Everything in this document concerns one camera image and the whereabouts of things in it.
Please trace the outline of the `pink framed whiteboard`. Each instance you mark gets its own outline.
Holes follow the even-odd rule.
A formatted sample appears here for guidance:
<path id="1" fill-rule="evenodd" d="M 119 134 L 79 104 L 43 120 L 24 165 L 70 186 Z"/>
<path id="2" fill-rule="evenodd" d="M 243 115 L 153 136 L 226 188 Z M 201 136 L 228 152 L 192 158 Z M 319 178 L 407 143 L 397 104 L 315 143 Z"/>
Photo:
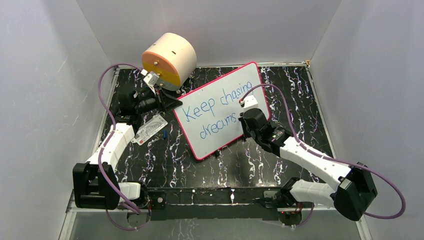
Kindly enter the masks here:
<path id="1" fill-rule="evenodd" d="M 243 134 L 238 120 L 244 94 L 254 95 L 258 107 L 271 117 L 256 62 L 249 62 L 178 98 L 174 114 L 196 160 L 203 160 Z"/>

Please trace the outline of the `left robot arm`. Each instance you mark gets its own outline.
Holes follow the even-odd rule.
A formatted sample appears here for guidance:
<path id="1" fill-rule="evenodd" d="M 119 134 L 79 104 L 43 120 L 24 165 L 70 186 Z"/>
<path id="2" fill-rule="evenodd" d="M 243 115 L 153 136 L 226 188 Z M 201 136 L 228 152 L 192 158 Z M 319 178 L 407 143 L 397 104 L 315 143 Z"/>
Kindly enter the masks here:
<path id="1" fill-rule="evenodd" d="M 84 163 L 77 163 L 72 170 L 75 204 L 78 208 L 114 210 L 122 205 L 134 213 L 140 213 L 149 203 L 149 194 L 139 182 L 119 183 L 115 168 L 131 141 L 142 136 L 141 128 L 151 132 L 158 127 L 143 124 L 143 114 L 152 110 L 166 113 L 182 106 L 182 101 L 159 85 L 143 86 L 137 90 L 133 84 L 125 84 L 116 94 L 116 115 L 109 115 L 112 124 L 104 141 Z"/>

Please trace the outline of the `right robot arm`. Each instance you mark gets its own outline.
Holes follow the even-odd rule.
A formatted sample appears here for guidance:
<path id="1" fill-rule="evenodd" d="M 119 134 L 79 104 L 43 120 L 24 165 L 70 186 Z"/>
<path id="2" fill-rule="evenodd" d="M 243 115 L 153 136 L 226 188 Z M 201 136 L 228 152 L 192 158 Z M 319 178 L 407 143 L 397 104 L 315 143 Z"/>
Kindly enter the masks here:
<path id="1" fill-rule="evenodd" d="M 259 108 L 242 112 L 239 121 L 243 138 L 252 138 L 264 151 L 289 160 L 323 180 L 317 183 L 291 178 L 276 194 L 276 199 L 286 206 L 317 203 L 358 221 L 376 198 L 378 192 L 365 165 L 345 165 L 327 160 L 323 153 L 308 152 L 291 131 L 271 123 Z"/>

